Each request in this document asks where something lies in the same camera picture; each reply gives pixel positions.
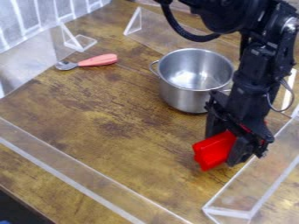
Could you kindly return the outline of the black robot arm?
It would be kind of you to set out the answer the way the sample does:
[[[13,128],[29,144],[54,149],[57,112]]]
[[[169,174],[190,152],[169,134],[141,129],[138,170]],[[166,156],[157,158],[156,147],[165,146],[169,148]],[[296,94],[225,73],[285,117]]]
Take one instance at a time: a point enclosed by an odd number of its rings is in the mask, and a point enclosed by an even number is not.
[[[209,92],[205,138],[223,133],[235,137],[224,162],[235,166],[249,157],[263,157],[275,137],[265,117],[275,109],[279,88],[287,88],[285,76],[295,65],[295,39],[299,13],[284,0],[178,0],[200,16],[211,34],[185,31],[170,12],[173,0],[154,0],[176,33],[193,42],[207,42],[223,34],[240,33],[239,67],[231,92]]]

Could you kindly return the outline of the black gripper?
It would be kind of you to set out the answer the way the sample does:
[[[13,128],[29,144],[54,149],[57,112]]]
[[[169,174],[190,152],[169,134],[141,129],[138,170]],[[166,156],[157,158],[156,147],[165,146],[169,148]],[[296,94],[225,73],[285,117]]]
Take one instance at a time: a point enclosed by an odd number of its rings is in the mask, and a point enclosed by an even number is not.
[[[208,111],[205,137],[213,137],[227,130],[225,127],[240,124],[244,124],[256,133],[268,129],[264,120],[273,99],[275,82],[271,78],[264,76],[260,79],[249,79],[236,75],[229,94],[224,94],[219,90],[209,92],[209,100],[205,104]],[[229,167],[248,160],[253,154],[255,146],[253,138],[244,136],[236,138],[228,153],[227,164]]]

